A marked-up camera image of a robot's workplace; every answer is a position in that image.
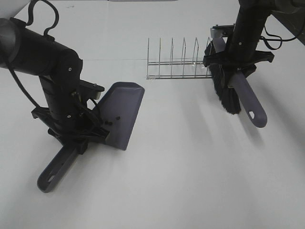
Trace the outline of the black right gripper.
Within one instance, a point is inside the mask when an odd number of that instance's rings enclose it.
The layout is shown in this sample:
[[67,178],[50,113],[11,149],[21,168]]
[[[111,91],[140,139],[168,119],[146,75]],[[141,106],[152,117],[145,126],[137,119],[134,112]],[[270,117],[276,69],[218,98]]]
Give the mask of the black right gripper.
[[205,67],[217,64],[236,70],[240,69],[240,71],[245,74],[245,77],[248,77],[256,71],[256,63],[272,62],[273,59],[274,54],[272,52],[255,51],[250,60],[235,60],[233,57],[230,57],[226,51],[222,51],[205,55],[203,64]]

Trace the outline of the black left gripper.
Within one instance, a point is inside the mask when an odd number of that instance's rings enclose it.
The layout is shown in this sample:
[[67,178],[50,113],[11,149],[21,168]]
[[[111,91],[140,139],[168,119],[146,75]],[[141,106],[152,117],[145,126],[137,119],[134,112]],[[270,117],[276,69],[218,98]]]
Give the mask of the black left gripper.
[[74,146],[81,155],[88,148],[89,142],[104,143],[110,134],[109,130],[102,127],[102,120],[97,117],[99,113],[95,109],[90,110],[89,113],[81,111],[74,123],[69,122],[73,120],[72,117],[66,117],[63,123],[59,122],[51,116],[47,107],[35,108],[31,114],[49,128],[48,134],[63,146]]

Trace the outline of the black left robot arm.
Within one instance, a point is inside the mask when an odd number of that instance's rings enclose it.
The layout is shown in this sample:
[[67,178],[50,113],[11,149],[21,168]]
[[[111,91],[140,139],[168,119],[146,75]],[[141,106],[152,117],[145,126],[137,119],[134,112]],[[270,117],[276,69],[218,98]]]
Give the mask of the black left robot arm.
[[105,142],[109,131],[102,127],[98,108],[87,107],[88,100],[99,99],[104,87],[80,79],[83,61],[76,51],[27,29],[24,21],[2,18],[0,66],[38,76],[48,106],[36,106],[32,116],[44,122],[59,142]]

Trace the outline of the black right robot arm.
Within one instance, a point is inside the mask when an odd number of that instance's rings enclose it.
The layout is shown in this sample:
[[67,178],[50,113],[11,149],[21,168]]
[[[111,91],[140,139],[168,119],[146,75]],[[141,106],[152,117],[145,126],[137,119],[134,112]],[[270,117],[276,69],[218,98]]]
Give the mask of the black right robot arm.
[[259,62],[272,62],[274,54],[257,50],[267,18],[275,9],[272,0],[240,0],[233,25],[213,26],[203,64],[213,79],[229,78],[236,70],[247,75]]

